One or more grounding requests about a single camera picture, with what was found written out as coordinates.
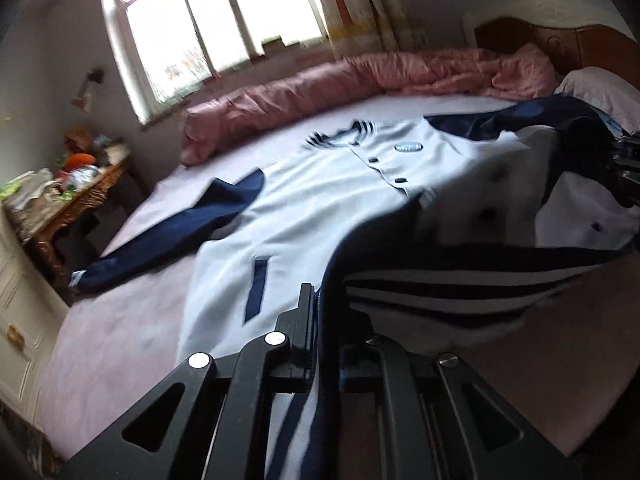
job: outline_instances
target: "navy pocket trim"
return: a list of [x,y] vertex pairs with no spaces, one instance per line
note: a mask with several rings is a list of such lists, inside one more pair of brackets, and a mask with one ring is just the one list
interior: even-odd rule
[[260,314],[262,297],[264,296],[264,286],[267,281],[267,263],[269,259],[254,260],[254,280],[249,291],[249,298],[246,300],[244,308],[244,322]]

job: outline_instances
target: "bed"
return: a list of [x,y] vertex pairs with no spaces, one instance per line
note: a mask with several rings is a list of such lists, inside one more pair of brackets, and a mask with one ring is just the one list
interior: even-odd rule
[[[558,29],[503,17],[477,27],[476,38],[478,46],[504,53],[532,41],[563,75],[599,66],[640,88],[640,48],[608,27]],[[283,158],[312,131],[333,132],[354,118],[393,121],[511,104],[464,95],[376,96],[298,121],[203,165],[178,167],[158,183],[106,251],[191,206],[212,178],[237,181],[251,168]],[[71,309],[38,401],[40,423],[62,458],[78,452],[173,368],[194,258],[184,257]],[[640,256],[633,254],[605,266],[553,308],[527,315],[519,332],[463,350],[565,454],[601,423],[640,364],[640,311],[635,308],[639,264]]]

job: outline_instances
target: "patterned curtain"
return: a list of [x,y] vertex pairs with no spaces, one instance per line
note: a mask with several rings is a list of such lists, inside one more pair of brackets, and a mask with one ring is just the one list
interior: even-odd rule
[[428,46],[412,26],[403,0],[320,0],[336,57]]

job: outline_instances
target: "window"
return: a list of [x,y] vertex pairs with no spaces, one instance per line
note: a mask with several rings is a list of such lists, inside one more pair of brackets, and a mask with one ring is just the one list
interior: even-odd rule
[[102,0],[116,62],[145,123],[206,78],[325,36],[318,0]]

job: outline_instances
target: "triangular cutout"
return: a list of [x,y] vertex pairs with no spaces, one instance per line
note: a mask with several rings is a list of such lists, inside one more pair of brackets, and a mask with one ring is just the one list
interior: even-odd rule
[[172,384],[146,411],[122,431],[123,439],[147,451],[158,451],[183,393],[184,384]]
[[494,404],[473,384],[465,383],[462,392],[478,428],[478,434],[487,452],[515,442],[521,432]]

